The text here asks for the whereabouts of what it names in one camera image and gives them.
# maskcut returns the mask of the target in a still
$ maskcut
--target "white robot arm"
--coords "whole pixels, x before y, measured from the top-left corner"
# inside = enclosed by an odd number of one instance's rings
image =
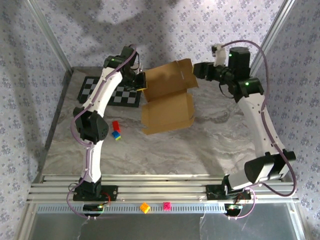
[[[111,98],[112,93],[117,88],[119,83],[122,81],[122,74],[117,71],[113,75],[111,75],[108,79],[106,77],[113,71],[114,69],[111,67],[103,68],[101,77],[99,82],[95,86],[92,94],[89,99],[82,105],[83,108],[87,108],[87,111],[94,112],[96,111],[101,118],[104,117],[106,106]],[[101,88],[101,92],[97,94],[98,89],[101,84],[104,85]],[[94,104],[92,103],[94,97],[97,96]],[[87,155],[84,155],[83,160],[83,171],[81,177],[84,178],[86,182],[96,183],[101,178],[100,171],[100,157],[101,157],[101,147],[104,140],[98,141],[96,144],[91,144],[88,148],[89,151],[89,163],[88,169],[86,168],[87,163]]]
[[[109,131],[103,116],[114,90],[121,82],[127,90],[138,91],[147,86],[145,73],[140,71],[140,62],[134,65],[137,55],[135,49],[125,46],[121,55],[109,56],[104,61],[101,77],[92,94],[82,107],[73,110],[73,121],[83,141],[72,134],[86,147],[81,178],[75,188],[75,195],[82,200],[101,198],[101,148]]]
[[[220,85],[227,85],[235,102],[244,113],[248,128],[253,133],[256,159],[247,161],[244,169],[226,175],[215,195],[224,192],[232,195],[242,192],[244,188],[267,180],[282,179],[290,170],[291,163],[296,160],[293,151],[286,151],[280,141],[274,125],[265,107],[265,95],[260,80],[250,77],[250,52],[247,47],[232,47],[229,50],[228,66],[225,49],[216,44],[212,46],[215,62],[201,62],[193,66],[193,74],[207,81],[218,81]]]

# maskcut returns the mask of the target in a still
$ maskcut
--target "glass panel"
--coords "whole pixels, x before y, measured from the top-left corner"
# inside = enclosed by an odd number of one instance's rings
[[[245,213],[250,205],[245,206]],[[115,214],[86,220],[73,213],[41,213],[30,240],[295,240],[287,205],[257,204],[246,218],[223,214]]]

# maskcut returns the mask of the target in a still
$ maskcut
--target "metal frame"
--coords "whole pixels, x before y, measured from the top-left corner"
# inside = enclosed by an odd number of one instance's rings
[[[232,204],[232,200],[207,200],[205,185],[220,184],[223,177],[215,177],[211,175],[102,175],[103,185],[118,185],[118,198],[111,204],[114,208],[110,208],[105,213],[137,213],[137,207],[147,202],[156,213],[164,213],[163,209],[157,208],[163,202],[171,202],[173,206],[222,206],[224,204]],[[21,217],[21,223],[17,232],[16,240],[26,240],[30,237],[33,228],[35,214],[43,212],[43,207],[52,207],[51,211],[69,213],[66,208],[66,196],[68,186],[71,183],[77,183],[79,176],[75,175],[45,175],[41,183],[34,183],[26,201],[26,207]],[[281,193],[289,193],[292,190],[292,182],[269,181],[269,184],[275,190]],[[304,223],[304,218],[299,211],[299,199],[295,194],[292,197],[280,197],[271,192],[264,186],[254,186],[256,193],[256,204],[272,204],[287,203],[290,212],[292,224],[297,235],[297,239],[305,240],[305,236],[309,236],[309,231]],[[70,203],[77,209],[81,210],[83,204],[93,202],[74,202],[70,196]],[[240,203],[253,203],[253,200],[242,200]],[[198,209],[196,211],[206,211],[206,209]],[[212,212],[221,213],[223,209]],[[176,213],[189,213],[189,209],[179,210]]]
[[[72,75],[72,69],[71,65],[67,59],[67,56],[65,55],[63,49],[59,45],[59,42],[52,31],[51,27],[49,26],[45,16],[42,13],[42,10],[40,9],[38,3],[36,0],[25,0],[25,3],[27,7],[29,8],[31,14],[34,17],[34,20],[40,27],[41,31],[43,32],[43,35],[45,36],[46,40],[48,41],[49,45],[51,46],[54,54],[60,61],[61,65],[64,67],[64,69]]]
[[[172,203],[171,210],[164,210],[162,203],[148,203],[148,214],[225,214],[227,213],[223,203]],[[114,203],[105,205],[99,212],[105,214],[144,214],[140,210],[141,203]],[[94,211],[83,211],[83,203],[72,204],[72,207],[81,214],[97,214]],[[38,204],[37,214],[73,214],[68,204]]]
[[[266,36],[263,39],[263,42],[261,44],[261,48],[265,55],[269,52],[271,49],[272,44],[275,42],[276,37],[279,34],[279,31],[281,30],[282,26],[286,22],[287,16],[290,13],[293,5],[295,4],[296,0],[284,0],[283,4],[281,5],[277,15],[275,16],[275,19],[269,28],[269,31],[267,32]],[[257,52],[255,55],[252,64],[251,64],[251,75],[255,76],[258,69],[260,68],[261,64],[263,63],[264,59],[262,55]]]

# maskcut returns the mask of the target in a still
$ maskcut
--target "toy block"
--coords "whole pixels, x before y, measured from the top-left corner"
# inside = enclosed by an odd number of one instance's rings
[[[171,202],[164,202],[163,203],[163,210],[164,211],[171,211]]]
[[[113,131],[117,131],[118,133],[121,133],[118,121],[113,121],[112,126],[113,126]]]
[[[119,140],[121,138],[121,135],[118,131],[114,131],[112,133],[112,136],[114,137],[115,140]]]
[[[141,204],[140,210],[146,214],[147,212],[149,212],[150,206],[144,202]]]

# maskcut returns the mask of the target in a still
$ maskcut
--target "pink cube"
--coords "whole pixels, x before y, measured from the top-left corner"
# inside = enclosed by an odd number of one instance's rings
[[[163,203],[163,210],[171,211],[171,202],[164,202]]]

